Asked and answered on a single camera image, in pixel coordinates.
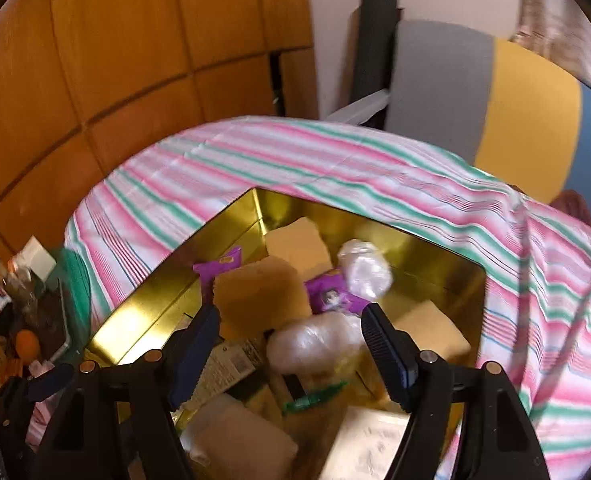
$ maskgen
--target screw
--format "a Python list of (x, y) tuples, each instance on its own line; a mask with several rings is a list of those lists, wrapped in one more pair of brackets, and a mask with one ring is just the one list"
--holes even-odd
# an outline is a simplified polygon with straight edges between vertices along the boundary
[(80, 365), (80, 372), (89, 374), (95, 370), (95, 361), (85, 361)]
[(148, 352), (146, 352), (146, 354), (144, 354), (144, 360), (147, 363), (156, 363), (160, 359), (162, 359), (162, 350), (153, 349), (149, 350)]
[(495, 361), (489, 361), (487, 363), (487, 371), (493, 375), (500, 375), (502, 373), (502, 367)]
[(419, 353), (419, 358), (425, 363), (435, 363), (437, 361), (437, 354), (432, 350), (422, 350)]

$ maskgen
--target orange ball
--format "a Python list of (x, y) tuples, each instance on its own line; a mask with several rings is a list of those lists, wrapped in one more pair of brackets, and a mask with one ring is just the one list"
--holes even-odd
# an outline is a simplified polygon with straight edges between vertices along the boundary
[(16, 335), (16, 352), (22, 362), (31, 364), (40, 356), (40, 340), (27, 329), (20, 330)]

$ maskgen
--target gray panel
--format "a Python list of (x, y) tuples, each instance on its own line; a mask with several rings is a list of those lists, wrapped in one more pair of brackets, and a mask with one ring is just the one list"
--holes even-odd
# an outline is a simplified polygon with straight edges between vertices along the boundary
[(385, 130), (473, 163), (493, 78), (494, 38), (451, 23), (400, 22)]

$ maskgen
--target multicolored headboard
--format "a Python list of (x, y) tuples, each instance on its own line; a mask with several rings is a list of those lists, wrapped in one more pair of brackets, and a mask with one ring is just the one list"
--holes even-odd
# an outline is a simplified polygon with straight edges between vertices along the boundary
[(541, 202), (573, 189), (591, 208), (591, 89), (517, 44), (400, 22), (385, 129), (450, 150)]

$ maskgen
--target clear plastic wrap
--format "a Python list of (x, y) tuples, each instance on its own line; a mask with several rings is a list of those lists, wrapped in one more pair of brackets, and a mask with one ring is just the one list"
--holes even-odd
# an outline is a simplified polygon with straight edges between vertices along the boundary
[(266, 357), (279, 374), (321, 374), (354, 357), (364, 344), (360, 318), (331, 310), (275, 331)]
[(373, 244), (349, 240), (340, 248), (338, 260), (351, 294), (376, 301), (391, 287), (391, 268)]

